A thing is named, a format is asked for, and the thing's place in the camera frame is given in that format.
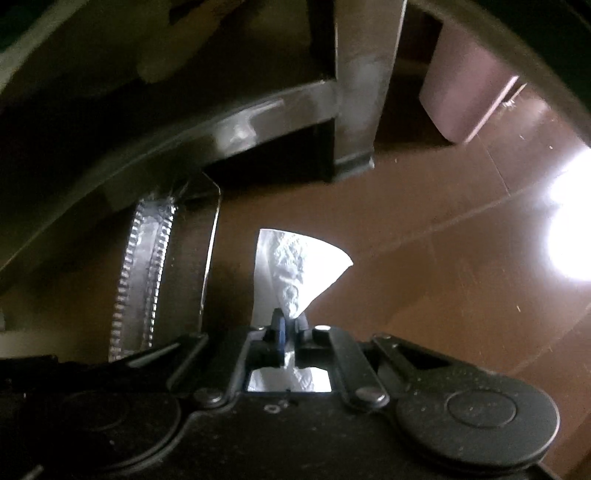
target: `foil strip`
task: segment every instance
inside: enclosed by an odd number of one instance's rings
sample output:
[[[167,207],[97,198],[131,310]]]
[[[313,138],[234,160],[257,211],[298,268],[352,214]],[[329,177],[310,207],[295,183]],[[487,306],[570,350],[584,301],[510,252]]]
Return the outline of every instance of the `foil strip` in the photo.
[[[152,347],[160,282],[176,211],[174,199],[141,200],[117,286],[109,361]]]

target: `brown floor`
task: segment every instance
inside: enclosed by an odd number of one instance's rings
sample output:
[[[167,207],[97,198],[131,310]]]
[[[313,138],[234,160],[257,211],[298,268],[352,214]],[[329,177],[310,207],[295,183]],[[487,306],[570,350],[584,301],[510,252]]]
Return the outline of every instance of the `brown floor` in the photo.
[[[335,244],[355,264],[309,307],[310,321],[359,339],[384,330],[545,389],[562,415],[546,461],[565,475],[591,447],[591,281],[554,262],[562,253],[559,262],[584,274],[585,252],[572,240],[589,231],[563,232],[552,258],[548,233],[566,228],[556,218],[585,226],[591,217],[590,196],[577,188],[588,168],[553,187],[589,150],[531,90],[499,108],[470,144],[447,145],[418,104],[419,87],[412,76],[392,81],[374,171],[330,185],[226,192],[206,323],[249,322],[259,228]],[[70,263],[0,298],[3,354],[106,356],[128,218],[104,223],[73,247]],[[573,266],[564,253],[581,260]]]

